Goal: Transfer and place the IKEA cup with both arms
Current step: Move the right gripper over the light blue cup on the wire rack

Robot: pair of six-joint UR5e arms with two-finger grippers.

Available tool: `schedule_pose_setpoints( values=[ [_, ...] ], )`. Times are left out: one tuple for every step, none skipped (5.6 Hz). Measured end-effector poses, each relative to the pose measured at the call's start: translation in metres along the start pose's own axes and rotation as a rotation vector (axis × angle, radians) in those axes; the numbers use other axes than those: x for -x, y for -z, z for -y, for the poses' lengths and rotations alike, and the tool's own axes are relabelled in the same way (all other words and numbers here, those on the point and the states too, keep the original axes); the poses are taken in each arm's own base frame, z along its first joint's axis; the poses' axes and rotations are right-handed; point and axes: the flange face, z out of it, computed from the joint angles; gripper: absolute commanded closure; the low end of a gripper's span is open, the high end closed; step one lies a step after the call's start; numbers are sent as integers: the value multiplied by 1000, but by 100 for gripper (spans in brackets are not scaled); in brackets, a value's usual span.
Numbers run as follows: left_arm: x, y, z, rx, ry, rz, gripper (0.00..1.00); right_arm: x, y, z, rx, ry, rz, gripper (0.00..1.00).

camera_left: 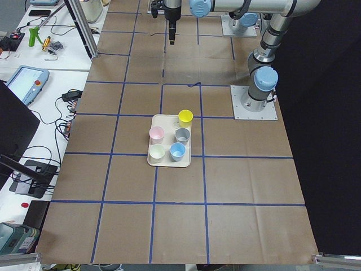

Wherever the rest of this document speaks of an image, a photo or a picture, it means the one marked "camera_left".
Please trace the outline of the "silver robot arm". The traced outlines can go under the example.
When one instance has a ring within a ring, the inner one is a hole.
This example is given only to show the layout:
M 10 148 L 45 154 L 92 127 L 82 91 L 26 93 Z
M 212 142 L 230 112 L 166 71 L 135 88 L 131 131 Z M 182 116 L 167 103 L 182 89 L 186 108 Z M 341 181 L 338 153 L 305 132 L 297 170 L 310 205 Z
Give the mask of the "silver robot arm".
M 231 25 L 238 23 L 241 27 L 253 26 L 258 19 L 256 13 L 248 12 L 251 1 L 189 1 L 190 12 L 197 18 L 202 18 L 213 11 L 228 11 Z M 152 16 L 157 18 L 158 10 L 164 10 L 168 21 L 169 43 L 175 43 L 177 21 L 181 18 L 182 1 L 153 1 Z
M 259 46 L 248 58 L 250 85 L 248 92 L 241 97 L 241 104 L 250 112 L 260 112 L 265 108 L 267 97 L 277 84 L 278 74 L 270 65 L 292 19 L 310 12 L 319 3 L 319 1 L 189 1 L 192 15 L 198 18 L 210 12 L 228 12 L 234 20 L 239 20 L 246 12 L 272 15 Z

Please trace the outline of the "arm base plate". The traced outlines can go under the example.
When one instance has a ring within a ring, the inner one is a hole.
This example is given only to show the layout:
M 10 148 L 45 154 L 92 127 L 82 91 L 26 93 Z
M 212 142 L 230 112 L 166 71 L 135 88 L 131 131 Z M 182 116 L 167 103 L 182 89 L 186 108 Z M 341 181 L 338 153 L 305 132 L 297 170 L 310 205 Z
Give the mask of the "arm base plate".
M 229 15 L 221 15 L 222 33 L 225 37 L 256 38 L 257 13 L 246 13 L 235 20 Z
M 269 94 L 266 100 L 257 101 L 248 93 L 249 86 L 231 85 L 232 107 L 235 120 L 266 120 L 277 121 L 275 102 Z

